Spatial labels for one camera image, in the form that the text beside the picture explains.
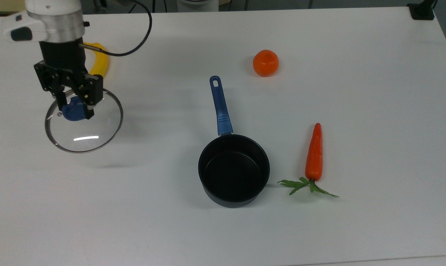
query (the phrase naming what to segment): blue handle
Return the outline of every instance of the blue handle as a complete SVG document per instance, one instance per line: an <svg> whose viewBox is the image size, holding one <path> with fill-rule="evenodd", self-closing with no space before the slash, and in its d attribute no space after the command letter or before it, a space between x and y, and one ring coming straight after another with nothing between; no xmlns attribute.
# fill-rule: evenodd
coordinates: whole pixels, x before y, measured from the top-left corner
<svg viewBox="0 0 446 266"><path fill-rule="evenodd" d="M230 115L226 108L226 101L224 100L222 81L220 77L213 76L210 78L210 87L212 88L213 103L215 103L216 121L218 126L218 135L228 135L233 133L233 126L231 126Z"/></svg>

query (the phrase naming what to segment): white table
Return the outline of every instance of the white table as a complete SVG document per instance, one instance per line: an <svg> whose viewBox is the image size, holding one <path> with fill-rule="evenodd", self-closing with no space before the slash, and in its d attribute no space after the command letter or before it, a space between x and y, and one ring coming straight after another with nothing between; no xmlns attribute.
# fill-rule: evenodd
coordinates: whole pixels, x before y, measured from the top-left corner
<svg viewBox="0 0 446 266"><path fill-rule="evenodd" d="M124 52L147 17L86 16L84 40ZM280 58L257 77L252 56ZM155 14L149 41L112 58L118 136L74 155L46 138L52 103L39 45L0 32L0 265L301 265L446 255L446 40L408 8ZM216 135L219 75L235 133L271 163L250 205L204 193L201 150ZM288 196L314 123L320 186Z"/></svg>

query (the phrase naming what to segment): saucepan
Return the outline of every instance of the saucepan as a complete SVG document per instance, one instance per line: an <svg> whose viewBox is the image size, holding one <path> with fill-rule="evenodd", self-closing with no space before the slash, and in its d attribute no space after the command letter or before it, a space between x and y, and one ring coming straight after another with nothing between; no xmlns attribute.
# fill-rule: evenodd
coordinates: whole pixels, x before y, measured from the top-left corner
<svg viewBox="0 0 446 266"><path fill-rule="evenodd" d="M233 134L223 87L210 78L219 137L211 141L198 160L198 175L208 197L217 204L243 207L252 202L269 179L269 160L252 139Z"/></svg>

